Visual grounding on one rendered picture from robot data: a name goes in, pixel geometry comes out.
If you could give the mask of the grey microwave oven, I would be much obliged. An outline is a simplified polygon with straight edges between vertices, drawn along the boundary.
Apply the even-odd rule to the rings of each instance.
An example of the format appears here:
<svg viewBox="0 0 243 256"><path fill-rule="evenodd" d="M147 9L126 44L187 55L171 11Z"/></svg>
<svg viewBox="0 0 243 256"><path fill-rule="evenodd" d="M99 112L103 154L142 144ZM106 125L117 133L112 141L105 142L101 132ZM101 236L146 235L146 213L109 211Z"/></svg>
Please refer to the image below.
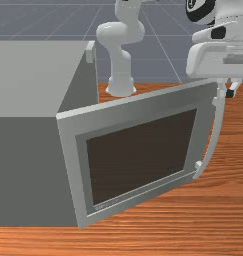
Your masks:
<svg viewBox="0 0 243 256"><path fill-rule="evenodd" d="M93 41L0 41L0 227L74 226L56 115L98 102Z"/></svg>

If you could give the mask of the grey microwave door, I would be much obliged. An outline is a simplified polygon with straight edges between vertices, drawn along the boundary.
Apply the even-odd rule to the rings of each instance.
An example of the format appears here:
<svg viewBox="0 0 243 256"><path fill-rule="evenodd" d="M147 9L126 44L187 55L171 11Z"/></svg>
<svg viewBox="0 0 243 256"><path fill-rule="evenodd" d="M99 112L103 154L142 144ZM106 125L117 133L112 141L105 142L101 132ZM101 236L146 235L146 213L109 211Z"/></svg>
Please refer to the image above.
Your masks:
<svg viewBox="0 0 243 256"><path fill-rule="evenodd" d="M198 179L225 97L207 79L57 114L78 227Z"/></svg>

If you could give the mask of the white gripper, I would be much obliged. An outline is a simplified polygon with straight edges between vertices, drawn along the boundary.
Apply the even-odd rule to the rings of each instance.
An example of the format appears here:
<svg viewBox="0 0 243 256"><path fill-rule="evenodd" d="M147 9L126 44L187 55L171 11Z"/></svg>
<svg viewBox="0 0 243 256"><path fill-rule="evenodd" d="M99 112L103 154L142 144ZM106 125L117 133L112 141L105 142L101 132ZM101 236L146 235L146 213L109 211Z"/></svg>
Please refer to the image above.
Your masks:
<svg viewBox="0 0 243 256"><path fill-rule="evenodd" d="M204 42L193 45L188 53L186 73L191 78L221 78L218 89L227 98L236 96L243 78L243 44L235 42ZM236 78L226 88L226 78Z"/></svg>

